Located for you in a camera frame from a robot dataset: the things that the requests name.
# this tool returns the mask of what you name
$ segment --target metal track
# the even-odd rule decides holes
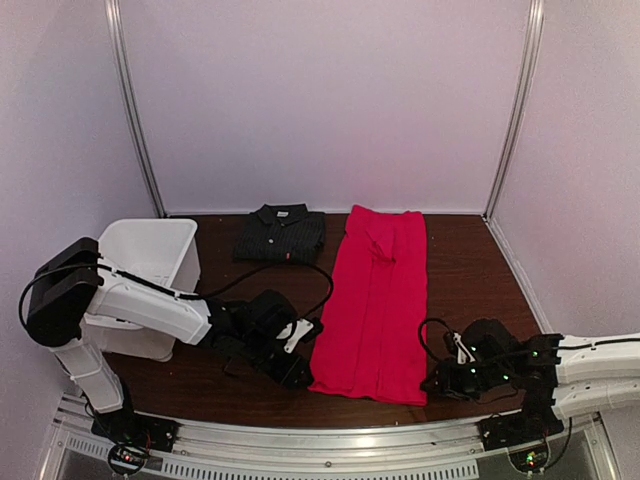
[[[480,475],[478,460],[506,453],[506,449],[483,451],[476,428],[478,418],[357,429],[278,429],[176,421],[180,427],[173,452],[153,451],[143,470],[150,474],[147,478],[473,480]],[[69,452],[101,460],[95,465],[108,469],[102,460],[112,445],[91,434],[91,423],[85,400],[64,395],[40,480],[59,478],[69,465]],[[599,478],[618,478],[599,417],[575,418],[574,434],[582,431],[590,432],[590,445],[596,449],[591,456]],[[65,478],[75,478],[69,474],[74,472],[68,471]]]
[[[158,183],[153,173],[153,167],[151,166],[147,142],[144,138],[138,105],[133,91],[133,82],[131,80],[131,71],[127,60],[127,50],[122,30],[122,19],[120,18],[120,0],[105,0],[105,8],[107,11],[107,25],[109,27],[115,56],[116,70],[118,78],[120,79],[120,90],[122,92],[125,113],[127,115],[133,145],[136,150],[136,156],[140,164],[140,169],[142,170],[144,183],[151,197],[151,202],[153,203],[155,214],[157,217],[164,218],[167,216],[167,213],[162,203],[162,197],[160,196]]]
[[[529,98],[529,90],[531,89],[531,81],[533,72],[538,61],[538,51],[540,50],[540,40],[542,38],[542,25],[544,23],[544,0],[531,0],[529,8],[529,21],[527,22],[527,32],[525,36],[524,52],[522,54],[522,65],[520,67],[520,76],[518,78],[518,86],[516,96],[513,101],[513,109],[511,118],[507,128],[507,136],[504,140],[502,153],[500,155],[500,163],[498,171],[491,187],[489,202],[484,213],[486,220],[491,220],[502,193],[504,181],[511,163],[522,119],[524,117],[524,107]]]

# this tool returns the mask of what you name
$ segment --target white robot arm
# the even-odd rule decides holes
[[[558,346],[558,387],[551,407],[556,417],[567,419],[640,402],[640,334],[567,336]]]
[[[82,335],[86,313],[157,330],[226,357],[240,356],[285,387],[306,387],[313,381],[309,361],[295,347],[317,336],[322,326],[316,319],[300,318],[278,292],[224,303],[174,291],[118,270],[100,255],[95,240],[80,239],[38,270],[23,291],[19,314],[31,338],[48,347],[83,390],[99,430],[114,443],[135,439],[146,445],[150,439],[153,448],[168,449],[175,425],[158,431],[162,422],[134,413],[126,385]]]
[[[423,343],[436,361],[425,391],[462,400],[502,385],[525,392],[519,412],[479,422],[486,450],[560,433],[563,420],[576,415],[640,404],[640,334],[550,334],[519,342],[498,320],[476,320],[462,334],[440,319],[423,325],[430,322],[447,328],[452,356],[437,358]]]

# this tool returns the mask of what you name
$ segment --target red cloth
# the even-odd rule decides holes
[[[420,213],[355,206],[333,270],[310,390],[385,403],[426,405],[427,233]]]

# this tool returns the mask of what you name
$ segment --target white backdrop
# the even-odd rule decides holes
[[[18,322],[37,268],[153,209],[113,66],[104,2],[0,2],[0,478],[39,478],[68,380]]]
[[[562,0],[545,14],[497,222],[554,330],[638,332],[640,3]],[[623,478],[640,478],[640,410],[605,424]]]
[[[124,0],[166,209],[482,212],[528,9],[526,0]]]

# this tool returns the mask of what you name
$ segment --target plastic container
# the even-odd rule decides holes
[[[195,233],[189,219],[126,219],[107,227],[100,253],[119,268],[154,283],[193,292],[200,279]],[[104,352],[165,362],[175,338],[110,317],[85,315],[84,332]]]

